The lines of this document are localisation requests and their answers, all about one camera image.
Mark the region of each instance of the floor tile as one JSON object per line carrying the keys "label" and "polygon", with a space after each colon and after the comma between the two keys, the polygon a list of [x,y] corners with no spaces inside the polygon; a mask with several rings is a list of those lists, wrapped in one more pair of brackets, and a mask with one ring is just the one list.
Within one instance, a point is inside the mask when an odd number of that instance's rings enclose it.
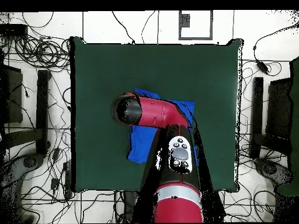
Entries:
{"label": "floor tile", "polygon": [[213,11],[212,40],[179,40],[179,11],[161,10],[159,16],[159,44],[217,44],[226,45],[232,39],[233,10]]}
{"label": "floor tile", "polygon": [[257,206],[256,207],[258,215],[255,212],[254,206],[252,205],[242,205],[235,206],[229,205],[225,206],[225,211],[228,214],[224,218],[224,222],[271,222],[273,219],[273,215],[268,212],[268,208],[265,206]]}
{"label": "floor tile", "polygon": [[[156,10],[154,14],[153,12],[153,10],[114,11],[114,15],[126,27],[129,36],[136,44],[143,42],[156,44],[158,11]],[[132,43],[132,39],[115,17],[112,11],[84,12],[84,40],[87,43]]]}
{"label": "floor tile", "polygon": [[[258,39],[295,24],[288,10],[235,10],[234,38],[243,39],[243,59],[254,60],[253,46]],[[256,45],[259,60],[291,61],[299,55],[298,29],[288,29],[263,38]]]}

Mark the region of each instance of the black cable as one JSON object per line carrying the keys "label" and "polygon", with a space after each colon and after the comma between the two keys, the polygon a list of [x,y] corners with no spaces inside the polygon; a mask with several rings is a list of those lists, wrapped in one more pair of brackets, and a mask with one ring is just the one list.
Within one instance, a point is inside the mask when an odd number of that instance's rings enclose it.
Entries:
{"label": "black cable", "polygon": [[[48,194],[48,192],[46,192],[46,191],[44,191],[45,192],[45,194],[41,197],[41,199],[44,197],[44,196],[46,196],[47,194]],[[37,202],[39,202],[40,201],[40,199],[39,200],[37,200],[34,204],[32,204],[28,209],[25,209],[25,211],[30,211],[29,209],[32,207],[32,206],[34,206]]]}
{"label": "black cable", "polygon": [[105,195],[105,196],[111,196],[111,195],[113,195],[113,193],[111,193],[111,194],[105,194],[105,193],[100,193],[100,194],[98,194],[98,195],[96,196],[95,200],[92,202],[92,204],[91,204],[90,206],[88,206],[86,209],[83,210],[83,212],[82,212],[82,221],[81,221],[81,223],[83,223],[83,221],[84,221],[84,213],[85,213],[85,211],[87,211],[88,209],[90,209],[90,208],[95,204],[95,202],[96,202],[96,200],[97,200],[97,198],[98,198],[99,196],[103,196],[103,195]]}
{"label": "black cable", "polygon": [[254,207],[254,209],[255,209],[255,213],[257,214],[258,218],[259,218],[262,222],[264,222],[264,220],[263,220],[263,219],[259,216],[259,214],[258,214],[258,209],[257,209],[257,207],[256,207],[256,201],[255,201],[256,196],[257,196],[258,194],[260,194],[260,193],[269,193],[269,194],[271,194],[271,195],[274,196],[274,197],[275,197],[275,195],[274,195],[272,192],[270,192],[270,191],[262,190],[262,191],[257,192],[257,193],[253,196],[253,207]]}
{"label": "black cable", "polygon": [[61,216],[59,217],[59,220],[58,220],[57,224],[59,224],[59,222],[60,222],[62,216],[64,215],[64,214],[63,214],[64,205],[65,205],[65,204],[63,204],[63,206],[62,206]]}
{"label": "black cable", "polygon": [[[127,33],[127,35],[128,35],[128,30],[127,30],[126,27],[125,27],[125,26],[118,20],[118,18],[115,16],[114,11],[112,11],[112,15],[113,15],[114,18],[117,20],[117,22],[118,22],[120,25],[122,25],[122,27],[125,29],[125,31],[126,31],[126,33]],[[128,35],[128,37],[132,40],[132,44],[135,44],[135,40],[133,40],[133,39],[131,38],[130,35]]]}
{"label": "black cable", "polygon": [[[251,196],[250,191],[244,185],[242,185],[240,182],[238,182],[238,184],[240,184],[241,186],[243,186],[244,189],[247,190],[248,194],[250,195],[249,204],[251,204],[252,196]],[[233,198],[233,196],[231,194],[230,194],[230,196],[235,201],[235,203],[237,203],[237,201]],[[251,215],[251,213],[252,213],[252,208],[251,207],[250,207],[250,212],[248,212],[243,205],[240,205],[240,206],[248,213],[248,215],[234,215],[234,216],[240,216],[240,217],[249,217],[249,216],[251,216],[257,222],[257,220]]]}
{"label": "black cable", "polygon": [[117,203],[120,201],[121,197],[119,196],[119,199],[116,199],[116,194],[117,193],[122,193],[121,191],[113,191],[113,201],[114,201],[114,204],[113,204],[113,213],[112,213],[112,219],[113,219],[113,214],[115,214],[115,222],[116,223],[120,223],[121,219],[119,218],[120,215],[117,213],[117,208],[116,208],[116,205]]}
{"label": "black cable", "polygon": [[159,16],[160,16],[160,10],[158,10],[157,44],[159,44]]}
{"label": "black cable", "polygon": [[[66,202],[67,202],[66,200],[61,200],[61,199],[58,199],[58,198],[52,196],[50,193],[48,193],[48,191],[45,191],[42,187],[39,187],[39,186],[36,186],[36,185],[35,185],[34,187],[32,187],[32,188],[29,190],[29,192],[31,192],[31,190],[34,189],[34,188],[38,188],[39,190],[42,190],[42,192],[44,192],[45,194],[47,194],[49,197],[51,197],[52,199],[56,200],[57,202],[61,202],[61,203],[66,203]],[[29,195],[29,192],[26,193],[25,196],[22,197],[22,200],[23,200],[27,195]]]}
{"label": "black cable", "polygon": [[52,15],[51,15],[50,20],[49,20],[45,25],[40,26],[40,27],[34,27],[34,26],[31,26],[31,25],[28,24],[28,22],[25,20],[24,12],[22,12],[22,18],[24,19],[24,21],[26,22],[26,24],[27,24],[28,26],[30,26],[30,27],[35,28],[35,29],[40,29],[40,28],[42,28],[42,27],[46,27],[46,26],[52,21],[53,15],[54,15],[54,11],[52,12]]}
{"label": "black cable", "polygon": [[[50,154],[49,154],[49,156],[48,156],[48,162],[47,162],[47,166],[48,166],[48,164],[49,164],[49,162],[51,162],[51,158],[50,158]],[[50,168],[49,168],[49,166],[48,166],[48,169],[46,170],[46,171],[49,171],[49,174],[48,174],[48,177],[47,177],[47,179],[45,180],[45,182],[44,182],[44,184],[41,186],[41,187],[36,187],[36,186],[34,186],[34,187],[32,187],[26,194],[22,194],[22,195],[24,195],[24,197],[25,196],[27,196],[27,195],[33,195],[33,194],[35,194],[35,193],[37,193],[42,187],[44,187],[44,185],[46,184],[46,182],[48,181],[48,179],[50,178],[50,176],[52,176],[52,174],[51,174],[51,171],[52,171],[52,169],[53,169],[54,167],[53,166],[51,166]],[[34,193],[30,193],[31,192],[31,190],[33,189],[33,188],[39,188],[37,191],[35,191]]]}
{"label": "black cable", "polygon": [[269,37],[269,36],[272,36],[272,35],[274,35],[274,34],[277,34],[277,33],[281,32],[281,31],[285,31],[285,30],[290,29],[290,28],[293,28],[293,27],[298,27],[298,25],[299,25],[299,22],[297,22],[297,23],[295,23],[295,24],[293,24],[293,25],[291,25],[291,26],[289,26],[289,27],[284,27],[284,28],[282,28],[282,29],[280,29],[280,30],[278,30],[278,31],[275,31],[274,33],[270,33],[270,34],[267,34],[267,35],[265,35],[265,36],[259,38],[259,39],[256,41],[255,45],[253,46],[253,55],[254,55],[254,57],[255,57],[255,60],[258,61],[258,59],[257,59],[256,56],[255,56],[255,50],[256,50],[256,45],[258,44],[258,42],[259,42],[261,39],[266,38],[266,37]]}
{"label": "black cable", "polygon": [[[242,95],[243,95],[243,97],[244,97],[245,100],[247,100],[248,102],[251,102],[250,100],[248,100],[248,99],[245,97],[245,91],[246,91],[248,85],[251,83],[252,76],[253,76],[254,74],[256,74],[257,72],[259,72],[260,69],[258,69],[258,70],[255,71],[255,72],[253,72],[253,69],[250,68],[250,67],[247,67],[247,68],[243,69],[244,65],[247,64],[247,63],[249,63],[249,62],[257,63],[256,61],[247,61],[247,62],[245,62],[245,63],[243,64],[243,66],[242,66],[242,81],[245,82],[245,87],[244,87],[244,90],[243,90],[243,92],[242,92]],[[273,65],[273,64],[278,64],[279,67],[280,67],[280,70],[278,71],[277,74],[275,74],[275,75],[270,75],[269,73],[272,71],[272,67],[271,67],[271,65]],[[267,63],[267,64],[265,64],[265,65],[270,67],[270,69],[269,69],[269,73],[267,74],[267,75],[269,75],[269,76],[277,76],[277,75],[281,72],[281,70],[282,70],[281,63],[279,63],[279,62],[271,62],[271,63]],[[251,74],[250,74],[249,76],[247,76],[247,77],[243,77],[243,73],[244,73],[247,69],[251,70]]]}
{"label": "black cable", "polygon": [[17,161],[19,158],[23,157],[24,155],[18,157],[18,155],[20,154],[20,151],[21,151],[23,148],[28,147],[29,145],[34,144],[34,143],[35,143],[35,141],[34,141],[34,142],[31,142],[31,143],[29,143],[29,144],[27,144],[27,145],[25,145],[25,146],[23,146],[23,147],[21,147],[21,148],[19,149],[19,151],[17,152],[17,154],[16,154],[14,157],[12,157],[10,160],[8,160],[7,162],[4,163],[5,166],[1,167],[1,169],[4,169],[5,167],[7,167],[7,166],[9,166],[9,165],[12,165],[13,162],[15,162],[15,161]]}
{"label": "black cable", "polygon": [[66,102],[67,104],[71,104],[70,102],[65,100],[64,94],[66,93],[66,91],[68,91],[69,89],[71,89],[71,87],[68,87],[67,89],[64,90],[63,94],[62,94],[62,99],[64,102]]}
{"label": "black cable", "polygon": [[77,214],[76,214],[76,202],[75,202],[75,204],[74,204],[75,206],[74,206],[74,213],[75,213],[75,218],[76,218],[76,221],[77,221],[77,224],[80,224],[79,223],[79,221],[78,221],[78,219],[77,219]]}
{"label": "black cable", "polygon": [[65,109],[64,109],[63,107],[59,106],[57,103],[53,103],[51,106],[48,107],[48,110],[50,109],[50,107],[53,107],[53,106],[57,106],[57,107],[59,107],[59,108],[62,109],[62,113],[61,113],[61,115],[60,115],[60,119],[62,119],[64,125],[63,125],[62,127],[60,127],[60,129],[63,129],[63,128],[66,126],[66,124],[67,124],[67,123],[64,121],[63,117],[62,117],[62,115],[64,114]]}
{"label": "black cable", "polygon": [[[24,61],[35,68],[47,68],[53,72],[59,71],[52,69],[69,71],[67,68],[69,66],[69,41],[67,39],[59,45],[54,41],[36,39],[29,35],[28,38],[14,42],[13,49],[21,60],[12,59],[12,61]],[[66,44],[67,51],[63,49],[64,44]]]}
{"label": "black cable", "polygon": [[144,27],[143,27],[143,29],[142,29],[142,31],[141,31],[141,38],[142,38],[142,42],[143,42],[143,44],[144,44],[144,40],[143,40],[143,30],[145,29],[145,26],[147,25],[147,22],[148,22],[148,20],[151,18],[151,16],[155,13],[156,11],[154,10],[153,11],[153,13],[148,17],[148,19],[147,19],[147,21],[146,21],[146,23],[145,23],[145,25],[144,25]]}
{"label": "black cable", "polygon": [[61,98],[63,99],[63,95],[62,95],[62,93],[61,93],[61,91],[60,91],[60,88],[59,88],[59,86],[58,86],[58,84],[57,84],[55,78],[54,78],[53,76],[52,76],[52,78],[53,78],[53,80],[54,80],[54,82],[55,82],[55,84],[56,84],[56,86],[57,86],[57,89],[58,89],[58,91],[59,91],[59,94],[60,94]]}
{"label": "black cable", "polygon": [[30,116],[29,116],[27,110],[26,110],[25,108],[23,108],[22,106],[20,106],[20,105],[19,105],[17,102],[15,102],[14,100],[12,100],[12,99],[8,99],[8,100],[11,101],[13,104],[17,105],[18,107],[20,107],[20,108],[27,114],[27,116],[28,116],[28,118],[29,118],[29,121],[30,121],[30,123],[31,123],[31,125],[32,125],[32,128],[33,128],[34,131],[36,132],[36,129],[35,129],[33,123],[32,123],[32,120],[31,120],[31,118],[30,118]]}
{"label": "black cable", "polygon": [[[60,221],[60,219],[68,212],[68,210],[70,209],[70,207],[71,207],[71,205],[72,205],[72,203],[73,202],[71,202],[71,204],[70,205],[67,205],[67,206],[65,206],[65,207],[63,207],[63,209],[62,210],[60,210],[59,211],[59,213],[58,214],[56,214],[56,216],[53,218],[53,220],[52,220],[52,222],[50,222],[50,223],[48,223],[48,224],[53,224],[55,221]],[[60,218],[59,218],[59,220],[58,219],[56,219],[56,217],[61,213],[61,212],[63,212],[66,208],[68,208],[64,213],[62,213],[61,214],[61,216],[60,216]]]}
{"label": "black cable", "polygon": [[22,208],[24,211],[28,211],[28,212],[31,212],[31,213],[34,213],[34,214],[38,215],[39,218],[38,218],[37,222],[35,223],[35,224],[38,224],[38,222],[39,222],[39,220],[40,220],[40,214],[39,214],[39,213],[37,213],[37,212],[35,212],[35,211],[31,211],[31,210],[29,210],[29,209],[25,209],[24,207],[21,207],[21,208]]}
{"label": "black cable", "polygon": [[21,87],[21,86],[24,87],[24,89],[25,89],[25,95],[26,95],[27,98],[29,98],[29,94],[28,94],[28,92],[27,92],[27,90],[26,90],[27,87],[25,87],[23,83],[17,85],[17,86],[10,92],[10,95],[11,95],[14,91],[16,91],[19,87]]}
{"label": "black cable", "polygon": [[82,193],[80,193],[80,224],[82,223]]}

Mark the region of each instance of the white floor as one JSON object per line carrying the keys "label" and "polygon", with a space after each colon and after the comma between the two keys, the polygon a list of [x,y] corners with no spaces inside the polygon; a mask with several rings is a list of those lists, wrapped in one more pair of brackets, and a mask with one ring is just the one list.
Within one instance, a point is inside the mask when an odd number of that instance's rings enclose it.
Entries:
{"label": "white floor", "polygon": [[[227,44],[232,38],[244,39],[244,47],[242,51],[242,59],[244,64],[244,81],[243,88],[245,87],[245,81],[247,84],[246,91],[242,96],[242,115],[241,115],[241,133],[250,133],[250,115],[251,102],[244,99],[251,99],[251,77],[254,76],[264,77],[264,100],[267,100],[267,87],[270,81],[274,81],[281,78],[288,78],[290,76],[289,61],[299,56],[299,46],[296,45],[299,42],[299,35],[297,29],[288,29],[286,31],[277,33],[273,36],[264,38],[258,42],[256,49],[256,56],[258,59],[263,60],[265,63],[273,63],[271,65],[271,74],[277,74],[279,72],[279,64],[281,65],[281,72],[277,76],[267,76],[260,71],[254,62],[250,60],[254,59],[253,46],[255,42],[267,34],[273,33],[283,27],[291,26],[298,21],[297,15],[291,11],[270,11],[270,10],[215,10],[213,13],[213,40],[211,41],[180,41],[178,40],[178,11],[165,11],[147,10],[145,12],[115,12],[114,13],[122,24],[127,28],[128,34],[134,39],[136,44],[142,43],[142,39],[145,44],[157,43],[159,44],[193,44],[193,43],[210,43],[210,44]],[[24,23],[23,17],[29,25],[40,27],[45,25],[51,18],[52,12],[37,12],[37,13],[11,13],[11,23]],[[199,13],[192,13],[191,20],[196,19],[195,16]],[[116,21],[111,12],[54,12],[52,20],[48,25],[42,28],[33,28],[36,32],[41,33],[44,36],[59,37],[67,39],[70,36],[83,37],[87,43],[130,43],[131,39],[126,35],[123,27]],[[36,33],[29,30],[29,34],[37,37]],[[53,41],[61,44],[62,40],[52,39]],[[35,124],[36,120],[36,93],[34,92],[37,81],[36,69],[20,60],[18,55],[9,54],[6,57],[5,63],[10,66],[22,69],[23,84],[28,87],[29,98],[26,98],[25,91],[23,95],[23,108],[27,110],[32,122]],[[69,74],[67,71],[53,72],[53,78],[50,81],[50,95],[49,106],[56,103],[49,109],[49,115],[51,121],[49,121],[48,137],[49,141],[54,144],[56,136],[60,141],[62,132],[64,131],[64,143],[61,143],[60,148],[66,148],[66,155],[57,162],[55,165],[56,173],[60,173],[62,164],[66,160],[70,160],[71,152],[67,149],[70,146],[70,113],[66,107],[66,104],[62,100],[61,93],[71,86]],[[65,99],[70,101],[69,91],[65,94]],[[266,112],[264,112],[265,119],[263,120],[263,130],[265,130]],[[23,112],[23,122],[13,123],[6,126],[6,132],[15,132],[21,130],[28,130],[31,128],[29,118],[26,113]],[[240,145],[246,144],[246,141],[241,141]],[[20,145],[7,150],[8,157],[13,157],[16,153],[25,145]],[[20,151],[20,155],[34,151],[35,145],[29,145]],[[261,151],[261,156],[264,156],[267,151]],[[241,162],[246,162],[247,158],[243,158]],[[281,158],[279,161],[282,165],[286,166],[286,160]],[[41,168],[29,173],[24,181],[22,193],[26,194],[33,186],[42,186],[43,190],[48,192],[50,190],[51,177],[47,171],[48,166],[45,161]],[[225,210],[228,214],[237,216],[226,216],[226,222],[260,222],[259,217],[253,208],[253,195],[261,190],[273,191],[273,187],[269,180],[261,177],[254,169],[252,162],[246,162],[239,167],[239,183],[240,191],[235,193],[220,192],[223,200]],[[63,199],[62,190],[58,191],[57,198]],[[31,190],[31,194],[25,196],[23,203],[24,208],[28,208],[32,211],[40,214],[39,223],[78,223],[84,209],[87,209],[100,194],[112,194],[112,191],[86,191],[82,194],[76,195],[73,201],[71,201],[70,207],[65,208],[66,212],[61,218],[61,211],[63,207],[67,207],[67,204],[56,202],[51,204],[51,197],[49,197],[42,190],[34,188]],[[271,208],[274,210],[275,199],[268,193],[260,193],[256,197],[257,204],[261,204],[264,209],[258,206],[259,216],[265,221],[270,222],[272,215],[265,209]],[[113,215],[113,195],[100,195],[96,198],[96,202],[85,211],[83,223],[106,223],[112,219]],[[123,204],[117,203],[117,211],[120,214],[123,211]]]}

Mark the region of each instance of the black object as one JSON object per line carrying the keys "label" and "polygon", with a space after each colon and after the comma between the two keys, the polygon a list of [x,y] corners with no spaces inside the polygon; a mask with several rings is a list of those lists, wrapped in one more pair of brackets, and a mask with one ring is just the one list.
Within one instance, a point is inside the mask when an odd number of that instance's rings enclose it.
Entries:
{"label": "black object", "polygon": [[50,146],[48,142],[48,81],[50,78],[51,73],[49,71],[38,71],[36,129],[5,134],[3,141],[0,142],[1,149],[36,141],[36,153],[47,154],[47,149]]}
{"label": "black object", "polygon": [[[269,179],[274,187],[287,184],[292,180],[292,173],[282,165],[267,159],[255,159],[256,171]],[[299,197],[286,197],[275,193],[274,222],[299,222]]]}
{"label": "black object", "polygon": [[63,163],[62,171],[65,172],[64,198],[68,201],[73,196],[71,191],[71,161]]}
{"label": "black object", "polygon": [[53,190],[53,195],[55,195],[55,192],[59,189],[59,179],[52,178],[51,180],[51,190]]}
{"label": "black object", "polygon": [[136,191],[124,191],[124,223],[132,221],[136,198]]}
{"label": "black object", "polygon": [[[1,116],[5,113],[4,105],[9,94],[7,88],[3,85],[7,79],[7,67],[3,61],[0,61],[0,101]],[[30,131],[19,131],[9,134],[4,134],[4,121],[1,118],[1,136],[0,141],[0,221],[3,223],[23,223],[22,215],[20,214],[21,189],[25,175],[39,168],[43,164],[43,159],[46,157],[47,149],[50,147],[50,142],[47,140],[48,134],[48,80],[51,73],[48,70],[38,71],[37,80],[37,106],[36,106],[36,128]],[[36,154],[30,156],[21,156],[10,161],[4,166],[5,150],[14,146],[36,141]]]}
{"label": "black object", "polygon": [[142,108],[138,97],[123,94],[112,102],[111,115],[119,124],[138,125],[141,114]]}
{"label": "black object", "polygon": [[269,72],[268,67],[264,64],[263,61],[256,60],[256,65],[258,66],[260,71],[262,71],[264,74],[268,75],[268,72]]}
{"label": "black object", "polygon": [[41,154],[26,155],[1,168],[0,172],[0,222],[23,223],[21,214],[21,189],[28,172],[43,164]]}
{"label": "black object", "polygon": [[263,78],[254,78],[252,86],[251,135],[249,157],[259,158],[260,147],[265,146],[284,155],[291,153],[291,79],[271,82],[269,86],[266,134],[262,134]]}
{"label": "black object", "polygon": [[267,159],[255,159],[256,171],[263,177],[269,179],[274,186],[291,182],[293,176],[289,169]]}
{"label": "black object", "polygon": [[23,121],[22,109],[18,105],[22,105],[22,80],[23,75],[20,69],[3,65],[1,72],[1,97],[7,101],[5,104],[4,115],[1,115],[3,122],[21,123]]}
{"label": "black object", "polygon": [[59,157],[59,154],[60,154],[60,150],[59,149],[55,149],[54,153],[53,153],[53,156],[52,156],[53,164],[56,163],[56,161],[57,161],[57,159]]}
{"label": "black object", "polygon": [[290,78],[272,81],[269,86],[266,133],[289,139],[291,134]]}
{"label": "black object", "polygon": [[249,157],[259,158],[260,145],[256,144],[253,135],[262,134],[263,121],[263,77],[255,77],[252,82],[251,135],[249,139]]}
{"label": "black object", "polygon": [[25,24],[0,24],[0,38],[10,40],[28,38],[28,26]]}

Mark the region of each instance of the tangled wires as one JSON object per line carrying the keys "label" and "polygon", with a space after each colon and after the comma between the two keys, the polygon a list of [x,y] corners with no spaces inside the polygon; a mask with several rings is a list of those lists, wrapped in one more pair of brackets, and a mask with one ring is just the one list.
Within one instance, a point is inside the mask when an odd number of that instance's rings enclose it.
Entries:
{"label": "tangled wires", "polygon": [[27,39],[15,40],[14,49],[20,58],[35,68],[58,68],[61,71],[69,65],[69,40],[66,39],[61,45],[56,42],[29,36]]}

